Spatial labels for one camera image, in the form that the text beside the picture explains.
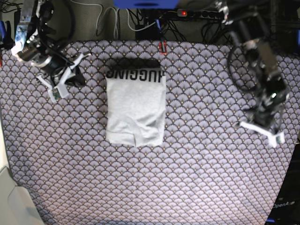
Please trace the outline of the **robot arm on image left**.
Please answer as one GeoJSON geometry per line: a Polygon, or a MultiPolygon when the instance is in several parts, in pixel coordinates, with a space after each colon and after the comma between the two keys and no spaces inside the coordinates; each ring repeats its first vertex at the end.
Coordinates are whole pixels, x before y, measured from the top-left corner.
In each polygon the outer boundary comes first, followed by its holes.
{"type": "Polygon", "coordinates": [[[66,85],[82,87],[86,84],[75,61],[66,58],[61,50],[70,42],[75,32],[75,14],[67,0],[63,1],[70,18],[70,32],[67,37],[54,40],[49,34],[56,30],[47,25],[54,13],[51,0],[26,0],[21,10],[20,21],[16,27],[15,44],[11,53],[20,62],[30,62],[33,67],[40,68],[50,77],[52,85],[57,85],[67,68],[74,66],[74,75],[67,77],[66,85]]]}

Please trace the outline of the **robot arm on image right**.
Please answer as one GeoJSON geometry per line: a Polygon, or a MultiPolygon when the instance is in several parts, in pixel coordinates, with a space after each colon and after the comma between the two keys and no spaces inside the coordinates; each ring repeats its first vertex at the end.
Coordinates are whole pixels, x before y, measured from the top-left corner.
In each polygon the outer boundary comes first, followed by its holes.
{"type": "Polygon", "coordinates": [[[228,60],[240,48],[249,69],[255,74],[254,87],[239,87],[243,92],[253,91],[256,97],[256,105],[246,110],[250,116],[246,126],[254,125],[276,134],[279,128],[274,127],[275,116],[283,114],[289,91],[278,69],[277,58],[266,40],[269,29],[258,9],[261,4],[256,0],[213,1],[213,6],[224,15],[222,22],[233,39],[228,60]]]}

